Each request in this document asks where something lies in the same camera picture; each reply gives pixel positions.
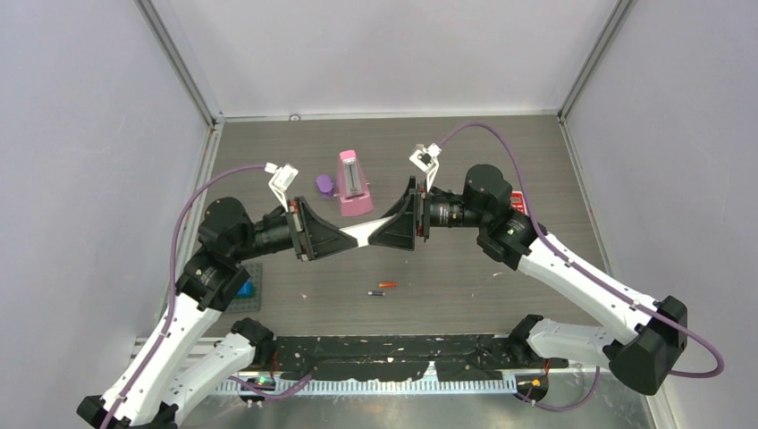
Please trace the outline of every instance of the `purple cable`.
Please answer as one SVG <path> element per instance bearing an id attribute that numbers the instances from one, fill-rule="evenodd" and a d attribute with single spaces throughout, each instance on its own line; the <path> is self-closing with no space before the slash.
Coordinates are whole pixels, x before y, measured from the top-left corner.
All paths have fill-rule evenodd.
<path id="1" fill-rule="evenodd" d="M 122 404 L 123 398 L 126 398 L 126 395 L 131 390 L 131 387 L 134 385 L 134 383 L 137 382 L 137 379 L 139 379 L 139 376 L 142 374 L 143 371 L 145 371 L 145 368 L 147 367 L 147 364 L 150 363 L 150 360 L 153 358 L 153 356 L 156 355 L 158 348 L 161 347 L 161 344 L 164 342 L 165 335 L 168 333 L 169 329 L 171 328 L 171 322 L 173 320 L 173 312 L 176 307 L 176 293 L 174 288 L 176 287 L 176 244 L 179 241 L 179 232 L 181 230 L 181 224 L 184 221 L 184 216 L 187 215 L 187 212 L 190 210 L 190 207 L 192 207 L 192 204 L 195 202 L 196 199 L 200 197 L 200 195 L 205 192 L 206 189 L 208 189 L 211 185 L 218 182 L 219 180 L 230 176 L 232 174 L 235 174 L 236 172 L 244 172 L 247 170 L 263 170 L 265 168 L 264 164 L 251 164 L 251 165 L 243 165 L 240 167 L 232 168 L 231 170 L 228 170 L 226 172 L 222 172 L 221 174 L 215 176 L 213 179 L 208 181 L 206 184 L 202 185 L 198 190 L 195 191 L 194 194 L 192 194 L 191 197 L 189 197 L 189 200 L 187 201 L 187 204 L 184 205 L 184 207 L 181 209 L 181 212 L 179 213 L 179 219 L 176 221 L 176 224 L 173 227 L 173 236 L 171 237 L 171 258 L 170 258 L 170 264 L 169 264 L 169 283 L 168 283 L 168 310 L 166 312 L 166 318 L 163 327 L 161 328 L 161 335 L 158 336 L 156 339 L 156 342 L 153 343 L 153 347 L 150 348 L 150 350 L 145 355 L 145 358 L 142 360 L 142 362 L 139 364 L 137 369 L 134 371 L 134 374 L 131 375 L 131 378 L 126 382 L 126 384 L 123 385 L 123 389 L 118 394 L 118 398 L 114 401 L 113 405 L 111 406 L 111 409 L 108 410 L 108 413 L 105 415 L 105 419 L 103 419 L 103 423 L 100 424 L 100 429 L 106 429 L 108 427 L 108 424 L 111 421 L 111 418 L 116 414 L 116 410 L 118 407 Z"/>
<path id="2" fill-rule="evenodd" d="M 287 398 L 291 398 L 295 396 L 299 391 L 305 389 L 306 385 L 312 378 L 313 377 L 310 374 L 306 374 L 303 378 L 299 379 L 297 383 L 294 383 L 292 386 L 288 387 L 286 391 L 283 391 L 277 395 L 272 395 L 271 393 L 259 390 L 255 385 L 250 384 L 239 377 L 229 377 L 229 379 L 233 382 L 239 383 L 244 388 L 252 391 L 258 396 L 266 398 L 267 400 L 286 400 Z"/>
<path id="3" fill-rule="evenodd" d="M 600 367 L 597 366 L 594 370 L 594 380 L 593 385 L 590 387 L 590 391 L 576 404 L 569 405 L 566 407 L 556 407 L 554 405 L 547 405 L 540 402 L 535 402 L 535 407 L 541 408 L 541 409 L 547 409 L 548 411 L 571 411 L 572 409 L 577 409 L 587 403 L 590 398 L 594 395 L 595 391 L 597 391 L 597 386 L 600 385 Z M 529 393 L 532 392 L 532 388 L 530 387 L 529 390 L 526 392 L 526 395 L 522 393 L 516 392 L 516 396 L 518 396 L 519 399 L 523 400 L 527 403 L 532 403 L 532 400 L 529 399 Z"/>
<path id="4" fill-rule="evenodd" d="M 513 150 L 511 150 L 509 144 L 505 141 L 505 139 L 500 135 L 500 133 L 496 129 L 494 129 L 493 127 L 483 122 L 476 122 L 476 121 L 466 122 L 464 124 L 459 125 L 453 131 L 451 131 L 450 134 L 445 136 L 444 139 L 442 139 L 439 143 L 437 143 L 437 146 L 442 148 L 442 146 L 445 143 L 447 143 L 447 141 L 450 140 L 453 136 L 458 134 L 460 131 L 466 128 L 470 128 L 470 127 L 484 128 L 485 130 L 490 131 L 495 136 L 495 138 L 497 138 L 501 142 L 502 146 L 505 148 L 505 150 L 508 152 L 508 155 L 510 156 L 510 161 L 513 163 L 513 167 L 516 169 L 516 177 L 518 178 L 518 184 L 521 186 L 521 192 L 523 192 L 524 194 L 524 205 L 526 206 L 526 211 L 530 214 L 532 225 L 535 227 L 535 231 L 537 231 L 537 235 L 539 236 L 540 240 L 544 243 L 544 245 L 547 246 L 547 248 L 549 248 L 550 250 L 552 250 L 552 253 L 554 253 L 557 257 L 562 259 L 564 262 L 568 262 L 569 257 L 565 255 L 563 252 L 561 252 L 558 248 L 556 248 L 552 243 L 550 243 L 550 241 L 548 241 L 547 238 L 544 236 L 542 229 L 540 228 L 539 223 L 537 222 L 535 211 L 532 210 L 531 204 L 529 203 L 529 196 L 528 196 L 528 193 L 526 192 L 526 186 L 524 186 L 524 180 L 523 180 L 524 175 L 521 172 L 521 166 L 518 164 L 518 161 L 516 160 L 516 156 L 513 154 Z M 624 301 L 630 306 L 634 304 L 633 299 L 624 295 L 623 292 L 613 289 L 608 283 L 604 282 L 602 279 L 590 273 L 582 265 L 573 263 L 571 264 L 571 266 L 574 267 L 581 274 L 583 274 L 586 278 L 592 280 L 598 286 L 608 291 L 614 297 Z M 657 312 L 655 312 L 654 310 L 651 310 L 648 307 L 638 305 L 636 306 L 636 308 L 641 310 L 646 315 L 655 318 L 656 320 L 666 324 L 667 326 L 670 326 L 676 329 L 677 331 L 684 333 L 686 336 L 699 342 L 703 347 L 708 349 L 708 351 L 710 351 L 711 354 L 713 354 L 714 358 L 716 358 L 716 367 L 706 373 L 690 373 L 686 371 L 673 371 L 672 370 L 670 372 L 671 375 L 677 375 L 679 377 L 687 377 L 687 378 L 711 378 L 724 372 L 724 357 L 710 342 L 706 341 L 705 338 L 701 337 L 695 332 L 690 331 L 685 326 L 682 326 L 681 324 L 674 322 L 668 317 L 664 315 L 659 315 Z"/>

